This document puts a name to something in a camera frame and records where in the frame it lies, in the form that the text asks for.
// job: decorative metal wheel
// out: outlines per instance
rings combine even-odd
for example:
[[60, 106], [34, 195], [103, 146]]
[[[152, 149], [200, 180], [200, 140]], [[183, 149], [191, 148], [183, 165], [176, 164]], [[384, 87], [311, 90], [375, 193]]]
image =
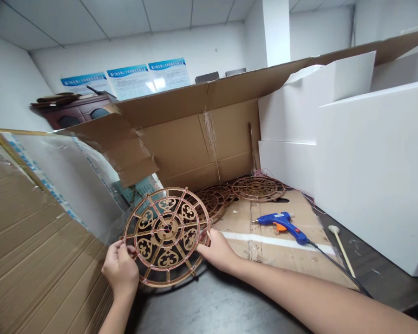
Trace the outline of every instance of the decorative metal wheel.
[[224, 198], [224, 207], [227, 207], [229, 204], [231, 204], [236, 196], [234, 195], [232, 191], [232, 186], [229, 183], [220, 183], [215, 186], [209, 186], [207, 188], [204, 188], [203, 190], [200, 190], [196, 194], [199, 196], [200, 193], [206, 191], [206, 190], [214, 190], [223, 195]]
[[235, 180], [234, 194], [253, 202], [276, 201], [285, 193], [285, 185], [268, 176], [249, 176]]
[[137, 251], [140, 282], [160, 288], [195, 276], [202, 258], [192, 253], [198, 244], [209, 245], [204, 232], [209, 232], [210, 222], [203, 202], [187, 188], [147, 195], [131, 213], [122, 236]]
[[[225, 207], [225, 200], [222, 193], [215, 190], [201, 190], [197, 193], [198, 198], [203, 202], [204, 206], [208, 210], [209, 218], [211, 219], [211, 225], [223, 214]], [[201, 207], [197, 208], [200, 219], [203, 220], [204, 212]]]

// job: orange trigger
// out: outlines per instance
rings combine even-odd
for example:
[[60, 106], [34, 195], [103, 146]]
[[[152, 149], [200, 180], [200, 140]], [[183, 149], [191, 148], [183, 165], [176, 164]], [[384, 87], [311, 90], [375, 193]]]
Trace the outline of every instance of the orange trigger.
[[285, 232], [287, 230], [286, 227], [284, 227], [284, 226], [282, 226], [280, 224], [277, 224], [277, 223], [273, 223], [273, 224], [275, 225], [277, 231], [279, 231], [279, 232]]

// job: blue glue gun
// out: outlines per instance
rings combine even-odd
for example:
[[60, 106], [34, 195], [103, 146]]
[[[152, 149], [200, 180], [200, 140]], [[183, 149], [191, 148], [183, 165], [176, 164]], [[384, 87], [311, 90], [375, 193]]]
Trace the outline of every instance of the blue glue gun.
[[277, 228], [277, 231], [279, 232], [288, 230], [296, 239], [298, 244], [305, 245], [308, 242], [307, 236], [301, 230], [291, 224], [291, 216], [288, 212], [273, 213], [266, 216], [261, 216], [257, 220], [254, 220], [252, 223], [260, 225], [274, 224]]

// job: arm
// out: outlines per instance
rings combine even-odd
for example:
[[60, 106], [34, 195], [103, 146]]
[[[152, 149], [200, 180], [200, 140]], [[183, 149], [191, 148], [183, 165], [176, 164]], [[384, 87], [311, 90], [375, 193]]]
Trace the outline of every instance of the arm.
[[139, 283], [139, 271], [130, 257], [135, 247], [126, 246], [122, 240], [107, 251], [102, 273], [113, 289], [113, 304], [99, 334], [123, 334]]
[[224, 236], [197, 251], [219, 270], [252, 285], [316, 334], [418, 333], [418, 321], [355, 291], [315, 277], [245, 260]]

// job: glue gun cord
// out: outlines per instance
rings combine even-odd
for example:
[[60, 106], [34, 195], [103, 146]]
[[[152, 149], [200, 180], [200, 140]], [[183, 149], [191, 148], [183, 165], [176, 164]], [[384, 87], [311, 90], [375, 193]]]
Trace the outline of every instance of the glue gun cord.
[[319, 252], [321, 252], [323, 255], [325, 255], [325, 257], [327, 259], [329, 259], [331, 262], [334, 263], [335, 266], [337, 266], [339, 269], [341, 269], [343, 272], [345, 272], [347, 274], [348, 277], [351, 278], [351, 280], [361, 289], [361, 291], [369, 298], [372, 298], [372, 295], [368, 293], [368, 291], [361, 285], [361, 283], [359, 283], [356, 278], [354, 278], [348, 271], [347, 269], [345, 269], [344, 267], [342, 267], [339, 263], [337, 263], [336, 261], [334, 261], [328, 254], [326, 254], [322, 249], [319, 248], [318, 245], [316, 245], [313, 241], [308, 240], [308, 243], [310, 245], [312, 245], [314, 248], [316, 248]]

